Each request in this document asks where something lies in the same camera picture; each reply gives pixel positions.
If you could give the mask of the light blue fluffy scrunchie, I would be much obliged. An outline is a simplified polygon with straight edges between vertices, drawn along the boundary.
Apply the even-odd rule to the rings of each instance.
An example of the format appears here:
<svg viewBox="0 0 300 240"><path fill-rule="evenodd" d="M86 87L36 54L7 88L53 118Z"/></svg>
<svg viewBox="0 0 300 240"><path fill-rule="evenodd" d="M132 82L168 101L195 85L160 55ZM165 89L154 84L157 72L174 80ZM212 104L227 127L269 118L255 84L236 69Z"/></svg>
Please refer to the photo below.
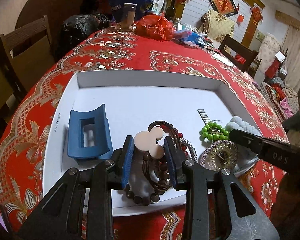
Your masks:
<svg viewBox="0 0 300 240"><path fill-rule="evenodd" d="M239 116L233 116L232 119L226 124L225 129L230 132L233 129L248 132L254 135L261 135L259 130L255 126L251 126L248 122L243 121ZM237 145L238 147L238 166L244 166L251 163L255 158L256 154L250 149Z"/></svg>

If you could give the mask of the blue hair claw clip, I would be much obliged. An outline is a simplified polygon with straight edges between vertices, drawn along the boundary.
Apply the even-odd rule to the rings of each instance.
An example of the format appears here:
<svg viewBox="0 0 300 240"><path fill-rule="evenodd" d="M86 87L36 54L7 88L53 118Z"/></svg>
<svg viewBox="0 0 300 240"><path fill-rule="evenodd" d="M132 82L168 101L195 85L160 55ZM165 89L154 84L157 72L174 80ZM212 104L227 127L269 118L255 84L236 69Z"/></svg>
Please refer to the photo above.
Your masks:
<svg viewBox="0 0 300 240"><path fill-rule="evenodd" d="M109 159L113 153L106 108L70 112L68 128L68 157L75 161Z"/></svg>

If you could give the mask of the white shallow cardboard box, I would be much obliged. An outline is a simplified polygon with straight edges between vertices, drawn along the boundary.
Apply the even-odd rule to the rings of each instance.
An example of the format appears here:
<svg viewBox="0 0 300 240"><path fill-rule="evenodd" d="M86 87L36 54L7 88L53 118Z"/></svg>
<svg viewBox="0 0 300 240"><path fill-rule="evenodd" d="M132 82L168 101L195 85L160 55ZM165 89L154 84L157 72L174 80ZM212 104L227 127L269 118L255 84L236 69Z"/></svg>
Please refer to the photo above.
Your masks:
<svg viewBox="0 0 300 240"><path fill-rule="evenodd" d="M198 155L206 149L199 132L203 109L210 120L226 125L239 116L250 125L256 122L239 98L238 89L225 80L210 77L145 70L102 70L72 76L56 108L46 143L43 192L47 193L69 169L95 166L94 161L77 163L67 155L71 111L87 112L104 105L113 148L122 147L126 136L144 131L163 120L189 140Z"/></svg>

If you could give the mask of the dark wooden chair far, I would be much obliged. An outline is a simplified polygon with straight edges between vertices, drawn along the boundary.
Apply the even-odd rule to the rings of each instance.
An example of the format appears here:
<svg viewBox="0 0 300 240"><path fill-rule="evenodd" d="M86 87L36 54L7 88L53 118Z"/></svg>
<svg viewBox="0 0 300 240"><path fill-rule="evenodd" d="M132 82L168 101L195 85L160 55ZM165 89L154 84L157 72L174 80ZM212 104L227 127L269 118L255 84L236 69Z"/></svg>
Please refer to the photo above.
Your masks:
<svg viewBox="0 0 300 240"><path fill-rule="evenodd" d="M244 63L237 61L230 53L226 51L226 47L229 47L236 54L245 59ZM234 40L229 34L223 38L218 50L230 60L241 72L245 72L249 69L251 63L258 55L258 51L250 50L246 46Z"/></svg>

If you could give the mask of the dark wooden chair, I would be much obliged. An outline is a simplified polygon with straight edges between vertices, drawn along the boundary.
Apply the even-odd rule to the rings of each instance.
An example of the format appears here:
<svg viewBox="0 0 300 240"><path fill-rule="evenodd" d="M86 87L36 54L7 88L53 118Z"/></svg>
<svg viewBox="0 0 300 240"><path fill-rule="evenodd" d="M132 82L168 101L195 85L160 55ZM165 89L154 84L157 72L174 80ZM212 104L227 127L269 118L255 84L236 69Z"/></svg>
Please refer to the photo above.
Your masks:
<svg viewBox="0 0 300 240"><path fill-rule="evenodd" d="M226 47L229 47L236 54L245 59L244 63L237 61L230 53L226 51ZM245 72L249 69L251 63L258 55L258 51L250 50L246 46L234 40L229 34L223 38L218 50L230 60L241 72Z"/></svg>
<svg viewBox="0 0 300 240"><path fill-rule="evenodd" d="M4 66L22 97L55 64L51 43L46 15L9 34L0 34Z"/></svg>

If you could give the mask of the beige curtain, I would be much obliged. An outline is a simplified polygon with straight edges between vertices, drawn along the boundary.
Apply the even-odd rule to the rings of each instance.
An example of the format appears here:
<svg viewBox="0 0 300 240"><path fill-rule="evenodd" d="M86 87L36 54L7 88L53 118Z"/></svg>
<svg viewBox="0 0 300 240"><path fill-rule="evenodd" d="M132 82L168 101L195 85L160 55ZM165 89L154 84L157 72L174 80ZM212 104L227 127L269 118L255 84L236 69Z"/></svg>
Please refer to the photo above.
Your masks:
<svg viewBox="0 0 300 240"><path fill-rule="evenodd" d="M285 83L297 92L300 88L300 20L278 10L275 12L275 18L288 25L282 44L284 51L288 50L285 60L287 69Z"/></svg>

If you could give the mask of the red floral tablecloth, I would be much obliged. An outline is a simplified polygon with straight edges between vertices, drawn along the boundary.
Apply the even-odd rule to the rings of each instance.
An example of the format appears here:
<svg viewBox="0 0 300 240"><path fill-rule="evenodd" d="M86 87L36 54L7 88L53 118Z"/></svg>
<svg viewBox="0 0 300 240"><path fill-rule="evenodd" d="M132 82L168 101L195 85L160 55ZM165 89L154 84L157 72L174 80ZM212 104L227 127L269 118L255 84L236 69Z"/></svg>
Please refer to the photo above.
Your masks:
<svg viewBox="0 0 300 240"><path fill-rule="evenodd" d="M43 197L44 150L56 107L75 72L138 69L177 72L223 80L266 137L288 142L281 121L265 98L236 67L205 49L102 30L68 52L29 90L0 139L0 204L17 232ZM270 218L285 173L259 161L239 178ZM184 207L114 219L115 239L181 239Z"/></svg>

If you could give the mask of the blue tissue packet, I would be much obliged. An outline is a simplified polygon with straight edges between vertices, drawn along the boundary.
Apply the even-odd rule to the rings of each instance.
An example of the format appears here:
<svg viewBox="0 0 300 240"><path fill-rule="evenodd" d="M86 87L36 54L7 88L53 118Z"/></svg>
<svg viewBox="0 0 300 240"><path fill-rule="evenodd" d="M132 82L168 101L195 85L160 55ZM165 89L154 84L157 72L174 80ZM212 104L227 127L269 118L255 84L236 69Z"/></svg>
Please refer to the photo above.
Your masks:
<svg viewBox="0 0 300 240"><path fill-rule="evenodd" d="M198 45L200 36L190 30L177 30L174 32L174 39L188 45Z"/></svg>

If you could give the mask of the red plastic bag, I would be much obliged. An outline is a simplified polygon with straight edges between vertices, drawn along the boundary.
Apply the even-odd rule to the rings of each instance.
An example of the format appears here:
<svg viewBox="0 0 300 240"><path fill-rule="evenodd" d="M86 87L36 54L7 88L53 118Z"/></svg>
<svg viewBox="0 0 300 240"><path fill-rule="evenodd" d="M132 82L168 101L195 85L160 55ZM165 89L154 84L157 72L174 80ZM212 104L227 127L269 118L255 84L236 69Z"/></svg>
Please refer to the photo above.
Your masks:
<svg viewBox="0 0 300 240"><path fill-rule="evenodd" d="M140 36L159 41L168 41L174 38L174 24L164 16L146 15L136 24L136 33Z"/></svg>

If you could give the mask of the framed red fu picture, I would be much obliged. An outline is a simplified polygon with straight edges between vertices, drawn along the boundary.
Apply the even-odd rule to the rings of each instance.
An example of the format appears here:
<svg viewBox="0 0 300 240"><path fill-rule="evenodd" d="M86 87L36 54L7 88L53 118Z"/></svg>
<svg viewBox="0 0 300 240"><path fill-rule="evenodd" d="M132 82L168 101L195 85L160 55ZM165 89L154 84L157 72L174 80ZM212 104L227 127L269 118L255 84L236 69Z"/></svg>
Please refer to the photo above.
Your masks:
<svg viewBox="0 0 300 240"><path fill-rule="evenodd" d="M209 0L209 3L214 11L225 17L238 14L238 6L233 0Z"/></svg>

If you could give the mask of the black plastic bag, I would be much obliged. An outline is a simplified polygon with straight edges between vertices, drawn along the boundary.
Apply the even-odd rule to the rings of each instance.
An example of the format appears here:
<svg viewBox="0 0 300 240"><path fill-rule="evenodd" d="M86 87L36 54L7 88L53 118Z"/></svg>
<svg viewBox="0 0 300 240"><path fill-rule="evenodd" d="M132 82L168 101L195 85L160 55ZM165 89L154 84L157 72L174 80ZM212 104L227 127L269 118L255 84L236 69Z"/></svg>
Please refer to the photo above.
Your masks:
<svg viewBox="0 0 300 240"><path fill-rule="evenodd" d="M61 26L59 39L69 46L76 46L91 34L110 25L104 14L84 14L69 17Z"/></svg>

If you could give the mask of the dark wine bottle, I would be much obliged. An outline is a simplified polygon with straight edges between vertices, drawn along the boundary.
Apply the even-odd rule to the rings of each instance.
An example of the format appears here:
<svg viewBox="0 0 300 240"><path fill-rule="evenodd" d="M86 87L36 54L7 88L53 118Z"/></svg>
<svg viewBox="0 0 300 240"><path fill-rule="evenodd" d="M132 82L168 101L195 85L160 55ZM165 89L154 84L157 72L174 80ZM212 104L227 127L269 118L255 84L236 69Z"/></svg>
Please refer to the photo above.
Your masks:
<svg viewBox="0 0 300 240"><path fill-rule="evenodd" d="M166 8L165 18L168 21L173 21L175 18L176 8L175 8L176 0L171 0L170 5Z"/></svg>

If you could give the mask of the glass jar with lid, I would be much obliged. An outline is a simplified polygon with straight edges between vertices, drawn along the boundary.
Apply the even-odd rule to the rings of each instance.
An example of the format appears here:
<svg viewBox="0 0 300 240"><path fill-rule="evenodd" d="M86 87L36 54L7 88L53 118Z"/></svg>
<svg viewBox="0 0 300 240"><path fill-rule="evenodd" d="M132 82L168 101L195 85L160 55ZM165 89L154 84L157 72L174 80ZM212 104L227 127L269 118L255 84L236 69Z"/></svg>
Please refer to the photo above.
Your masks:
<svg viewBox="0 0 300 240"><path fill-rule="evenodd" d="M137 4L135 3L125 3L123 5L123 15L121 20L121 28L123 30L129 30L134 24L136 8Z"/></svg>

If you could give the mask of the blue plastic bag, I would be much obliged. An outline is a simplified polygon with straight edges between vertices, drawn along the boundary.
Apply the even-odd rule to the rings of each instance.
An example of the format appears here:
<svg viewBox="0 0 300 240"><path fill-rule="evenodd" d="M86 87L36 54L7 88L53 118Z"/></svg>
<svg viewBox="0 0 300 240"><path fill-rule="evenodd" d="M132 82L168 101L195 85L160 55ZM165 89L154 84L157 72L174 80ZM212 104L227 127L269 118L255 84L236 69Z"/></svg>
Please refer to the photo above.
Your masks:
<svg viewBox="0 0 300 240"><path fill-rule="evenodd" d="M117 22L122 20L125 4L135 6L135 20L141 19L152 10L153 0L108 0Z"/></svg>

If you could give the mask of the round dark wooden tabletop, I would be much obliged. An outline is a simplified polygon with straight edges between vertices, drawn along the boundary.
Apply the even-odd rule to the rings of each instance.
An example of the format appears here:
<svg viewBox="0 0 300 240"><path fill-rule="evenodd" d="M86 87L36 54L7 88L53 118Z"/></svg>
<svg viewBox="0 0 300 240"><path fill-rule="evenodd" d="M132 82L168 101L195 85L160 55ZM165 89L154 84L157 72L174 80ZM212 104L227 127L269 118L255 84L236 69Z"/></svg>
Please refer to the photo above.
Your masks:
<svg viewBox="0 0 300 240"><path fill-rule="evenodd" d="M46 15L51 33L56 33L66 19L79 14L82 2L83 0L27 0L15 27L18 29Z"/></svg>

